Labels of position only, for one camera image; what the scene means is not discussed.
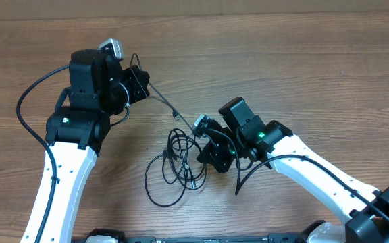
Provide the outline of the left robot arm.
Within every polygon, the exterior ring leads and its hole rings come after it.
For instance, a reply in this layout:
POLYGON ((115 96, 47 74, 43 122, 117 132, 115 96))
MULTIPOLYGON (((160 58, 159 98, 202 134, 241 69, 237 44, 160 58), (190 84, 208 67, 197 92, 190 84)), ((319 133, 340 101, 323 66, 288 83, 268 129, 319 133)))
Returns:
POLYGON ((20 123, 45 149, 38 193, 23 242, 69 242, 86 181, 113 123, 110 118, 149 96, 149 74, 137 54, 130 65, 103 47, 72 53, 64 69, 70 86, 63 89, 41 138, 23 119, 20 123))

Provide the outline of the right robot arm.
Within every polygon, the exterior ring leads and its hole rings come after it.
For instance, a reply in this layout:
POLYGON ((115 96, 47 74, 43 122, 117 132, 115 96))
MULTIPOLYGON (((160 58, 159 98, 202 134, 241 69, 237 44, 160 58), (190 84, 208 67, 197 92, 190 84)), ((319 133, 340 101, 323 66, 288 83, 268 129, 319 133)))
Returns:
POLYGON ((290 128, 276 120, 263 123, 242 97, 226 103, 219 114, 225 126, 207 115, 193 125, 195 136, 209 139, 199 162, 226 173, 231 164, 249 159, 248 173, 237 176, 237 191, 266 166, 302 186, 340 220, 340 225, 316 221, 292 242, 389 242, 389 187, 380 190, 341 171, 290 128))

